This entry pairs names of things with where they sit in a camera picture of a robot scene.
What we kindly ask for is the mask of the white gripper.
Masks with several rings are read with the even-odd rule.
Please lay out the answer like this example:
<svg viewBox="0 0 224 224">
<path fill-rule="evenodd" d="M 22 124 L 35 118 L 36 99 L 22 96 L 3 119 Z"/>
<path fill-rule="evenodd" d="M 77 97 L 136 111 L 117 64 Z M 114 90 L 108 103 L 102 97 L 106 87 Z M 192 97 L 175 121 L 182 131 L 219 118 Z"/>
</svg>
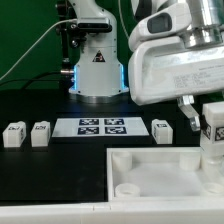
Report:
<svg viewBox="0 0 224 224">
<path fill-rule="evenodd" d="M 128 65 L 132 100 L 138 105 L 177 99 L 191 129 L 201 129 L 194 96 L 224 90 L 224 44 L 186 49 L 175 36 L 142 43 Z"/>
</svg>

